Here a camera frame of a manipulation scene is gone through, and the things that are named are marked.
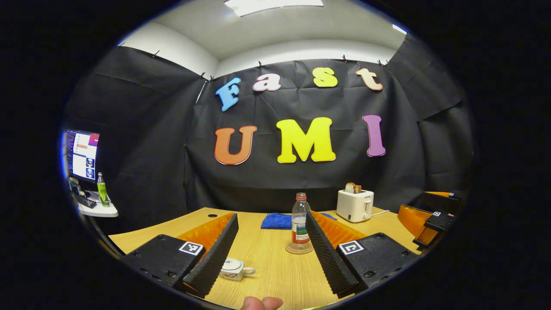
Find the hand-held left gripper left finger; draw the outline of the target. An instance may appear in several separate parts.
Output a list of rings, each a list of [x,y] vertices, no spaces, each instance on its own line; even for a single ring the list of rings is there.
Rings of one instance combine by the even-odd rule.
[[[199,298],[209,294],[238,233],[238,216],[229,213],[174,238],[165,234],[123,256],[145,276]]]

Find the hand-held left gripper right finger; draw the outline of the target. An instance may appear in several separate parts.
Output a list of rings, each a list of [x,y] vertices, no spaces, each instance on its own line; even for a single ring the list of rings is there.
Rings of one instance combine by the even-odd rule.
[[[382,232],[365,236],[314,211],[306,216],[306,229],[339,298],[378,286],[421,258]]]

